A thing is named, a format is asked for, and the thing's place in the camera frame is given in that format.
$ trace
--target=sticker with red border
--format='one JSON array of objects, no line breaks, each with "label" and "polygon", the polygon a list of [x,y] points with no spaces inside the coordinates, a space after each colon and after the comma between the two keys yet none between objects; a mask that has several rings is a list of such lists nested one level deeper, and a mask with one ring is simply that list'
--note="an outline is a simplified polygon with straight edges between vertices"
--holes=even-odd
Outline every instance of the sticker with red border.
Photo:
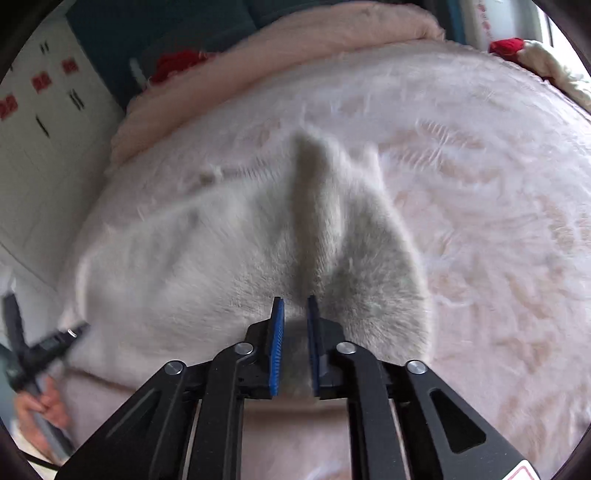
[{"label": "sticker with red border", "polygon": [[531,464],[523,460],[503,480],[540,480],[540,477]]}]

